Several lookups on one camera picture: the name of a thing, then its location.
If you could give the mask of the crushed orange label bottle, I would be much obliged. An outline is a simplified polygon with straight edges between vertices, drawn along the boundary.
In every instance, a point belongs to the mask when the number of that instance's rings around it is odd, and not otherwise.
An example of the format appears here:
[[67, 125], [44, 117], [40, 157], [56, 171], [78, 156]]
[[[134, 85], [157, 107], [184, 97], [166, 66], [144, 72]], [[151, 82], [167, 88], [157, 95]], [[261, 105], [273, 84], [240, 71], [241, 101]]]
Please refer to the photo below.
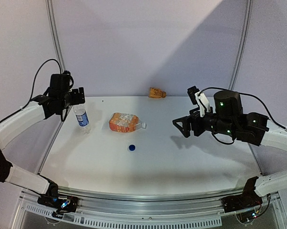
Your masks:
[[114, 113], [109, 120], [109, 128], [118, 133], [131, 133], [142, 128], [142, 121], [133, 114]]

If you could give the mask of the clear bottle blue label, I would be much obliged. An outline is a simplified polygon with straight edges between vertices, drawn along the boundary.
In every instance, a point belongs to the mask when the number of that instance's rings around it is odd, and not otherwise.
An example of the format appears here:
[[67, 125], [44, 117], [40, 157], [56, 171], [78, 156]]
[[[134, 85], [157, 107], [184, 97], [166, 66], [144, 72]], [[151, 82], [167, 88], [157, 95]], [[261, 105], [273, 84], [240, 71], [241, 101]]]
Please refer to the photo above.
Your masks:
[[81, 130], [87, 134], [90, 133], [91, 126], [90, 126], [90, 121], [89, 121], [85, 106], [82, 104], [79, 104], [79, 105], [74, 105], [72, 108], [73, 108], [74, 114], [76, 116], [78, 125], [81, 128]]

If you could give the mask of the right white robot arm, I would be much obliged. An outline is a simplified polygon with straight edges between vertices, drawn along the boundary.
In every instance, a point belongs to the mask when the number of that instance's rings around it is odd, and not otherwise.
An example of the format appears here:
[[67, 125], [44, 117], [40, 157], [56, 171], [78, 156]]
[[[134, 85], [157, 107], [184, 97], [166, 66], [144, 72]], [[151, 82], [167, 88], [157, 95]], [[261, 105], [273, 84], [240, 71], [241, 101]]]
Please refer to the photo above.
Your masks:
[[[215, 107], [205, 96], [205, 89], [196, 86], [188, 88], [191, 102], [198, 107], [188, 116], [172, 121], [173, 125], [188, 138], [200, 136], [208, 131], [212, 137], [217, 134], [231, 137], [232, 141], [241, 141], [256, 146], [270, 146], [287, 151], [287, 126], [276, 122], [272, 115], [243, 112], [241, 96], [243, 93], [224, 88], [215, 88]], [[246, 181], [242, 194], [223, 199], [223, 204], [239, 204], [247, 208], [260, 204], [262, 197], [287, 188], [287, 170], [269, 176], [253, 177]]]

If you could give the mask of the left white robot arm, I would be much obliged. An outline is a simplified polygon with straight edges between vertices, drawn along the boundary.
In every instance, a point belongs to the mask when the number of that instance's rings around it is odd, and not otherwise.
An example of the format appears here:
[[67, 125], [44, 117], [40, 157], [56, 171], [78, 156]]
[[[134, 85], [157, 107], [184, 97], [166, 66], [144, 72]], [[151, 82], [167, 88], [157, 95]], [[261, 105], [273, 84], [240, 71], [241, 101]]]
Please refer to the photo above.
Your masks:
[[84, 88], [74, 88], [73, 85], [74, 80], [69, 71], [55, 73], [43, 94], [31, 95], [23, 107], [0, 120], [0, 182], [29, 189], [43, 197], [51, 207], [58, 207], [62, 202], [57, 184], [14, 165], [2, 151], [31, 126], [53, 115], [60, 116], [61, 121], [64, 121], [70, 106], [83, 104]]

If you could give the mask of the white bottle cap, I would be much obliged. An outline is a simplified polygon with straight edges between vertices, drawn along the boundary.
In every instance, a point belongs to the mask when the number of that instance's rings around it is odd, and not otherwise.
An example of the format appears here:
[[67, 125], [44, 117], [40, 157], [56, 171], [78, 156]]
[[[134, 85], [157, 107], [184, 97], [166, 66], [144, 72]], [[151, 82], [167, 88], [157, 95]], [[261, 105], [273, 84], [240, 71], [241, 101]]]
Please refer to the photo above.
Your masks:
[[142, 128], [143, 128], [143, 129], [146, 129], [146, 127], [147, 127], [146, 122], [142, 122]]

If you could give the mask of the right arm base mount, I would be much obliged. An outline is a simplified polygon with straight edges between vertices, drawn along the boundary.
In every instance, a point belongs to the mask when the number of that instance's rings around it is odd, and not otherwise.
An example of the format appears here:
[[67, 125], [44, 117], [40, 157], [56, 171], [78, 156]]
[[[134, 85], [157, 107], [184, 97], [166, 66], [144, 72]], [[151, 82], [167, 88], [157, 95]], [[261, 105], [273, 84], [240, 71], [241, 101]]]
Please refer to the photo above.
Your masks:
[[262, 207], [262, 197], [255, 192], [254, 187], [244, 187], [243, 192], [239, 195], [230, 195], [221, 199], [222, 206], [225, 213], [244, 210], [247, 208], [258, 206], [258, 210], [254, 210], [254, 213], [251, 213], [250, 219], [256, 219], [264, 215], [269, 208], [271, 194], [266, 195], [267, 206], [263, 210]]

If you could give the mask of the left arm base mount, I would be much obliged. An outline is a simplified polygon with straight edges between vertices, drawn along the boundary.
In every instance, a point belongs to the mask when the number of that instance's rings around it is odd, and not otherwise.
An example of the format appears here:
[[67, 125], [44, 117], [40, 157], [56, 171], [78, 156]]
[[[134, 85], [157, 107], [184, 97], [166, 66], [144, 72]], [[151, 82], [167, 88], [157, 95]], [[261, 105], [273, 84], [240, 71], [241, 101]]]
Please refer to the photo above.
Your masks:
[[65, 213], [75, 213], [79, 198], [75, 196], [60, 195], [56, 191], [40, 194], [38, 204], [53, 208], [51, 216], [62, 219]]

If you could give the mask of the blue bottle cap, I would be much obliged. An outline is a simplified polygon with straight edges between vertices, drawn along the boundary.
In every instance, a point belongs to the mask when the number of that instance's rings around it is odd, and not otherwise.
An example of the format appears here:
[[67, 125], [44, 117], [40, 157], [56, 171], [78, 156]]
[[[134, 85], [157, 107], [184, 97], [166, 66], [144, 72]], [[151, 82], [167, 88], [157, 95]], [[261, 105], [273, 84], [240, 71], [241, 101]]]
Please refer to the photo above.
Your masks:
[[134, 151], [136, 149], [136, 146], [135, 145], [129, 145], [129, 150], [130, 151]]

